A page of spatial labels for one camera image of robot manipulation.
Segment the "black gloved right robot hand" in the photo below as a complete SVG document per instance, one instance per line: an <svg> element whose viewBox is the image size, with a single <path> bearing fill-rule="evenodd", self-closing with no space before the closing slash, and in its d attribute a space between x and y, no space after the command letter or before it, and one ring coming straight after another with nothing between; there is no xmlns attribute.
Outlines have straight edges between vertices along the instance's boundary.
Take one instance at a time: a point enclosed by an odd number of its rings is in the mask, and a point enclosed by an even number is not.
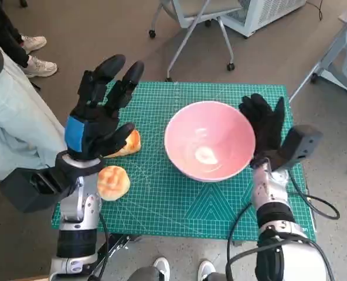
<svg viewBox="0 0 347 281"><path fill-rule="evenodd" d="M280 97L275 108L272 108L260 94L244 96L239 104L239 111L247 118L254 131L254 157L280 148L285 118L284 97Z"/></svg>

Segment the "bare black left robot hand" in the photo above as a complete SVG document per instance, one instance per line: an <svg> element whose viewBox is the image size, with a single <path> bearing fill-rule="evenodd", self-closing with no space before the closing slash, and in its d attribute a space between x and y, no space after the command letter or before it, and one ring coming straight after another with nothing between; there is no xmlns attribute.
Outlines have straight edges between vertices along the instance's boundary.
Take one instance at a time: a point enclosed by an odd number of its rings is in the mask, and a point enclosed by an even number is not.
<svg viewBox="0 0 347 281"><path fill-rule="evenodd" d="M136 61L122 79L107 90L125 64L125 56L116 54L94 70L83 73L76 106L67 119L64 140L68 154L75 160L93 160L118 152L135 129L132 122L121 127L119 111L132 99L144 72L144 63Z"/></svg>

